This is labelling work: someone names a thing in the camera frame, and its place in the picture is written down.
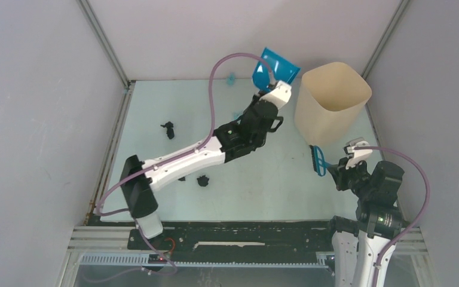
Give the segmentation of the blue hand brush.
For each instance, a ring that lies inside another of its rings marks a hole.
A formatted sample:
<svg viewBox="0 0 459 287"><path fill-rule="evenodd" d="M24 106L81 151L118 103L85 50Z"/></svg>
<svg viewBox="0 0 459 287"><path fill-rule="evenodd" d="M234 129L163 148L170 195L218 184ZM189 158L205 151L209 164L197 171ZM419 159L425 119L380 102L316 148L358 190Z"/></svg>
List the blue hand brush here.
<svg viewBox="0 0 459 287"><path fill-rule="evenodd" d="M310 145L310 151L314 171L320 177L325 176L327 174L328 167L331 166L331 164L325 160L324 153L319 146Z"/></svg>

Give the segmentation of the blue plastic dustpan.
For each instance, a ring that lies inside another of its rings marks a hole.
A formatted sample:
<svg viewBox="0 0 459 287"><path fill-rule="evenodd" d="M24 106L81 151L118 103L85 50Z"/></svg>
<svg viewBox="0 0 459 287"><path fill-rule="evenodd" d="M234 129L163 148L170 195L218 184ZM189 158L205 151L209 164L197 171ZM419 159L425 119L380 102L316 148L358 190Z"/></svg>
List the blue plastic dustpan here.
<svg viewBox="0 0 459 287"><path fill-rule="evenodd" d="M256 88L262 91L270 91L277 81L291 84L299 74L301 68L286 60L281 55L264 48L261 58L264 59L271 71L262 63L258 62L252 74L252 82Z"/></svg>

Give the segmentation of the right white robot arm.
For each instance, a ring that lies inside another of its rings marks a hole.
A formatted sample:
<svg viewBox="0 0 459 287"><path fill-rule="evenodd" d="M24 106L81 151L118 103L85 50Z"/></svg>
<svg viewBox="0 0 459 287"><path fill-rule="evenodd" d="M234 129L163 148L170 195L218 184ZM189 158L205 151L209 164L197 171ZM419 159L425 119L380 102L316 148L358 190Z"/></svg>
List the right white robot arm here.
<svg viewBox="0 0 459 287"><path fill-rule="evenodd" d="M324 233L324 243L335 252L336 286L384 286L395 246L385 249L401 231L402 214L395 202L404 171L380 161L372 173L365 161L347 167L340 159L328 167L336 188L351 190L358 198L356 220L335 216Z"/></svg>

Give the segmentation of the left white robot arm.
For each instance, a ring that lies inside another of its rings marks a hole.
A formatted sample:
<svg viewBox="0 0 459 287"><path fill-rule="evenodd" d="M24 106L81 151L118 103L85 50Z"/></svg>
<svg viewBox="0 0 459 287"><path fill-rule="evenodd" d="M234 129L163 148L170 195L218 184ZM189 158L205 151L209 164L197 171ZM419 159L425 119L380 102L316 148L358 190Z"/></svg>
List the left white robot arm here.
<svg viewBox="0 0 459 287"><path fill-rule="evenodd" d="M215 129L207 143L194 144L156 160L141 162L136 155L129 157L120 187L128 211L142 232L144 244L158 249L165 241L155 192L181 177L227 163L262 147L267 134L278 129L273 123L283 122L278 113L285 104L270 95L255 97L239 118Z"/></svg>

